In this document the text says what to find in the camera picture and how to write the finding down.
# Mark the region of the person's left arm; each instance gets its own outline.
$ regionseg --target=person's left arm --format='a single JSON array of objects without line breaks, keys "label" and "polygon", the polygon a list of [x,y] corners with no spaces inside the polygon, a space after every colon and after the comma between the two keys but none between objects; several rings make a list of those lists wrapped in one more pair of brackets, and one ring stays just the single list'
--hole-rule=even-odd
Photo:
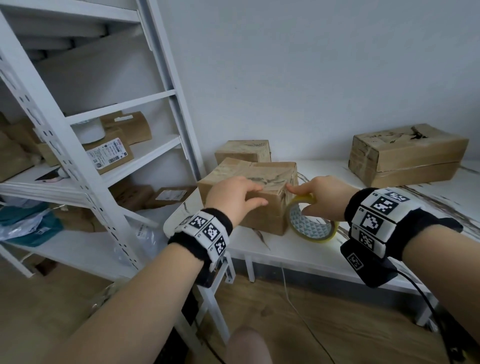
[{"label": "person's left arm", "polygon": [[[233,177],[211,189],[205,207],[222,211],[236,227],[249,211],[267,204],[262,198],[245,201],[248,191],[261,189]],[[183,246],[169,244],[44,363],[153,363],[203,264]]]}]

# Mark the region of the white container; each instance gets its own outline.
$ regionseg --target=white container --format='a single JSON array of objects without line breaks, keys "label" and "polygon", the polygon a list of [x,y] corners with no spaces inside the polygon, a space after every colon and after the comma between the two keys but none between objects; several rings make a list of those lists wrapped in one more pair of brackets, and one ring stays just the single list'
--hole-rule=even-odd
[{"label": "white container", "polygon": [[96,142],[105,136],[105,129],[99,118],[73,124],[72,129],[82,144]]}]

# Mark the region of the person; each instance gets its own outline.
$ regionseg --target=person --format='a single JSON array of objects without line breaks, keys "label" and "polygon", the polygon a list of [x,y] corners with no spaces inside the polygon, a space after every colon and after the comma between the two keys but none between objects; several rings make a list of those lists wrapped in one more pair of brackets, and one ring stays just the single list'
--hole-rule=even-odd
[{"label": "person", "polygon": [[[316,204],[306,207],[304,214],[334,221],[345,220],[345,209],[358,191],[332,176],[287,188],[293,194],[314,195]],[[247,192],[261,189],[245,177],[232,177],[211,189],[205,207],[223,212],[236,227],[249,211],[267,204],[262,198],[245,200]],[[480,342],[480,244],[432,225],[407,243],[402,258]],[[203,264],[182,245],[169,244],[44,362],[153,363]],[[232,334],[224,360],[228,364],[272,362],[265,342],[250,328]]]}]

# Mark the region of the packing tape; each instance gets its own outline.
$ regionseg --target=packing tape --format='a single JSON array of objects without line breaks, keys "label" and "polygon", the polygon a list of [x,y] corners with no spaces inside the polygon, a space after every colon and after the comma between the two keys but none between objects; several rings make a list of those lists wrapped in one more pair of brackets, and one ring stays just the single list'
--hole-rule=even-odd
[{"label": "packing tape", "polygon": [[296,196],[291,200],[285,213],[292,230],[300,237],[314,243],[325,243],[333,238],[338,222],[303,216],[300,210],[301,203],[313,205],[316,201],[311,194]]}]

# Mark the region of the wooden floor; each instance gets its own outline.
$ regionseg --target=wooden floor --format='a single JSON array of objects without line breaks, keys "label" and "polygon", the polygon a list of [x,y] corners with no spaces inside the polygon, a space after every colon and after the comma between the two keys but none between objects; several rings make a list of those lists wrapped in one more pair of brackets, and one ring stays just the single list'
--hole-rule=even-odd
[{"label": "wooden floor", "polygon": [[[91,299],[108,281],[59,265],[48,276],[26,279],[0,259],[0,363],[39,363],[53,346],[88,317]],[[365,306],[289,287],[292,302],[337,364],[446,363],[438,335],[398,312]],[[222,283],[217,299],[234,330],[257,329],[275,364],[329,363],[285,299],[283,285],[237,275]],[[201,325],[224,356],[224,345],[207,315]],[[198,363],[217,363],[210,355]]]},{"label": "wooden floor", "polygon": [[[439,335],[402,314],[288,287],[290,300],[337,364],[447,363]],[[330,363],[285,298],[283,284],[246,277],[222,283],[216,294],[230,328],[255,328],[265,338],[273,362]],[[221,357],[225,347],[210,316],[201,328]],[[217,363],[207,356],[197,363]]]}]

